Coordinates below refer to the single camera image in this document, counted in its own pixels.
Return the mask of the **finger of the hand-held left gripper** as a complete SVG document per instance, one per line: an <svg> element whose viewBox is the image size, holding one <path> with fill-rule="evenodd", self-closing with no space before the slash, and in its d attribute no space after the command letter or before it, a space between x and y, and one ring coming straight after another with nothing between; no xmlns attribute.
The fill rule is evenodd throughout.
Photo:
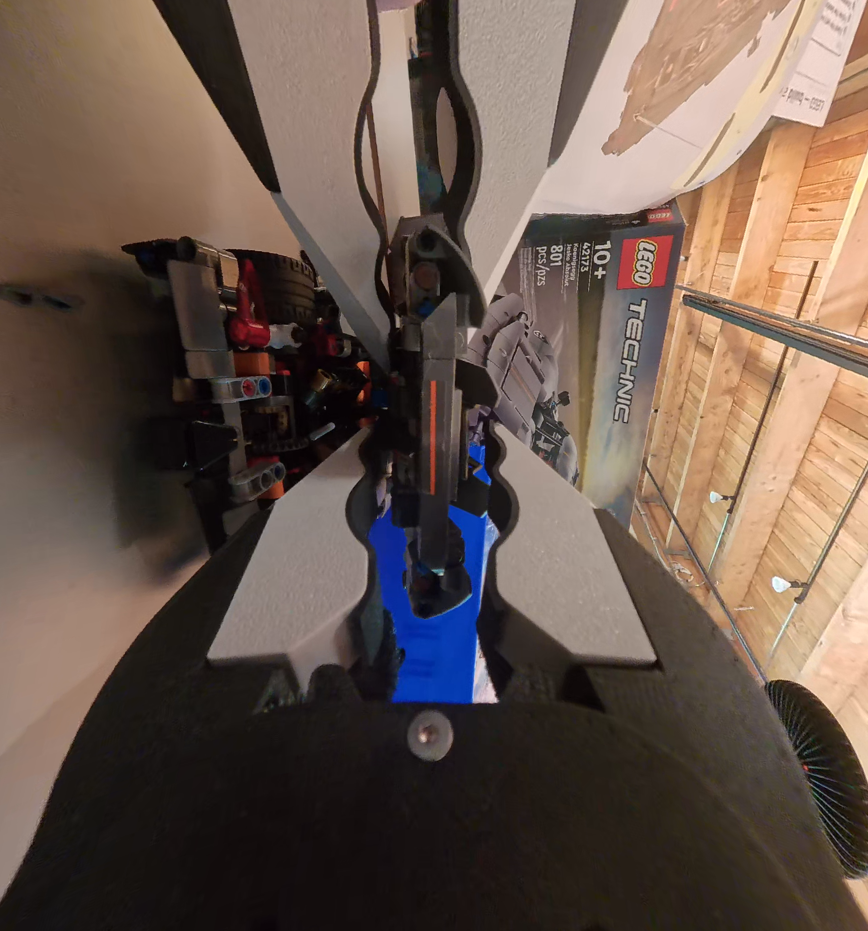
<svg viewBox="0 0 868 931"><path fill-rule="evenodd" d="M362 172L365 109L380 66L365 1L230 1L289 228L383 369L382 222Z"/></svg>
<svg viewBox="0 0 868 931"><path fill-rule="evenodd" d="M447 217L487 298L547 172L575 7L573 1L448 2L457 152Z"/></svg>

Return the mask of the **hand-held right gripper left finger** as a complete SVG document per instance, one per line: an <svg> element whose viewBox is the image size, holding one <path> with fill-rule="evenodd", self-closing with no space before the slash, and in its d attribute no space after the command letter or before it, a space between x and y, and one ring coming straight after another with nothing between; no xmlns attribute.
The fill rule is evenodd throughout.
<svg viewBox="0 0 868 931"><path fill-rule="evenodd" d="M319 667L357 674L364 694L393 694L402 653L382 604L368 539L385 476L359 429L274 503L209 646L215 667L287 669L305 691Z"/></svg>

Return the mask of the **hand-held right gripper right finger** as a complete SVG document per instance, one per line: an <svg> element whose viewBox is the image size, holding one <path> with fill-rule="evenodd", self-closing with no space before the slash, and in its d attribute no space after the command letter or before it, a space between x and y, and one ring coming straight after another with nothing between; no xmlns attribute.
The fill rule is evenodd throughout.
<svg viewBox="0 0 868 931"><path fill-rule="evenodd" d="M558 692L575 668L653 669L658 657L601 519L503 425L486 443L489 516L478 633L497 694L535 674Z"/></svg>

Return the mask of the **partly built lego car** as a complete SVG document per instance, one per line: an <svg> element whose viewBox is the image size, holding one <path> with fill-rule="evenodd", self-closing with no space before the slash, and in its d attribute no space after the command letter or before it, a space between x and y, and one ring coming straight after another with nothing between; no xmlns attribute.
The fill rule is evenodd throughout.
<svg viewBox="0 0 868 931"><path fill-rule="evenodd" d="M183 473L208 553L300 484L381 411L381 366L304 250L198 239L124 244L172 314L174 410L147 439Z"/></svg>

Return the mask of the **grey lego door panel assembly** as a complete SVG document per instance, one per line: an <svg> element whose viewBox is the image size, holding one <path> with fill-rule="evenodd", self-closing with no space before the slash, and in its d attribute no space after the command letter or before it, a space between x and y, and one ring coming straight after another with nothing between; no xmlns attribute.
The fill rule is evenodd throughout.
<svg viewBox="0 0 868 931"><path fill-rule="evenodd" d="M442 216L402 218L390 254L396 323L379 443L392 465L392 523L406 537L403 586L414 616L428 620L473 594L451 510L487 514L490 486L470 464L468 415L498 391L484 365L466 359L467 331L487 304Z"/></svg>

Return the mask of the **dark lego set box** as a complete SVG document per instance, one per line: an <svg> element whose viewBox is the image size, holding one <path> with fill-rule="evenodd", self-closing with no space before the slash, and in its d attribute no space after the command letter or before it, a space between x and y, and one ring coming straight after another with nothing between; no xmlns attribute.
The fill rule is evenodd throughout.
<svg viewBox="0 0 868 931"><path fill-rule="evenodd" d="M472 333L489 416L626 529L634 511L686 222L536 215Z"/></svg>

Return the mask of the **grey lego hinge panel piece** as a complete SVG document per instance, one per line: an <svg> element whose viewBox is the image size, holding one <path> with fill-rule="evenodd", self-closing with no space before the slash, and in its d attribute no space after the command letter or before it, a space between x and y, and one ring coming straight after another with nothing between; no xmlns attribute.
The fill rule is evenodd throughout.
<svg viewBox="0 0 868 931"><path fill-rule="evenodd" d="M70 313L79 309L83 301L79 296L57 294L30 286L0 283L0 300L18 307Z"/></svg>

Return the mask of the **white instruction booklet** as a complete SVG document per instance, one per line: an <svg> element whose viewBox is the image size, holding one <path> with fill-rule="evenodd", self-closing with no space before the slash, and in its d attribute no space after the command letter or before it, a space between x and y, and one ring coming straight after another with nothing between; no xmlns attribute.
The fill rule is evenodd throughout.
<svg viewBox="0 0 868 931"><path fill-rule="evenodd" d="M627 2L533 214L629 214L714 180L772 117L823 5Z"/></svg>

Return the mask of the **blue plastic bin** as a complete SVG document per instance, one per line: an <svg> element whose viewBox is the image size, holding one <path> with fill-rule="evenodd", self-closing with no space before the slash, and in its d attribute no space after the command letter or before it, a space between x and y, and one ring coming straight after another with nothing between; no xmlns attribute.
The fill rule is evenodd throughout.
<svg viewBox="0 0 868 931"><path fill-rule="evenodd" d="M404 658L393 699L397 702L469 704L476 692L479 655L477 620L489 551L498 530L487 516L473 516L451 507L451 520L465 544L465 567L472 593L459 606L430 619L414 615L404 589L405 531L386 513L368 531L383 607L393 623L396 646Z"/></svg>

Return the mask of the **printed white note sheet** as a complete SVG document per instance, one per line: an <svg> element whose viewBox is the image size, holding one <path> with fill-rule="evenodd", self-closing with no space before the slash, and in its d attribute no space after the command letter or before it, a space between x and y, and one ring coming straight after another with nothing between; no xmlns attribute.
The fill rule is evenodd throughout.
<svg viewBox="0 0 868 931"><path fill-rule="evenodd" d="M773 117L821 127L833 104L866 1L824 1Z"/></svg>

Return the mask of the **black ribbed round fixture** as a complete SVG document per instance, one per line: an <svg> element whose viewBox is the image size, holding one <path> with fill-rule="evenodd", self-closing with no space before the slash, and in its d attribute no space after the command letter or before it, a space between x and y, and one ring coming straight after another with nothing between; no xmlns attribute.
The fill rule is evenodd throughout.
<svg viewBox="0 0 868 931"><path fill-rule="evenodd" d="M868 779L847 733L800 683L767 681L765 692L802 767L844 877L868 877Z"/></svg>

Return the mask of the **black metal rail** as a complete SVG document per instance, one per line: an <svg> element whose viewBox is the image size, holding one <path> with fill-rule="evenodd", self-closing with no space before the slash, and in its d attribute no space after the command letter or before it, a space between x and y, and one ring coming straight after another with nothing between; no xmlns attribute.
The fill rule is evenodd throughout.
<svg viewBox="0 0 868 931"><path fill-rule="evenodd" d="M781 343L868 379L868 340L815 321L797 320L689 288L676 290L683 304L733 327Z"/></svg>

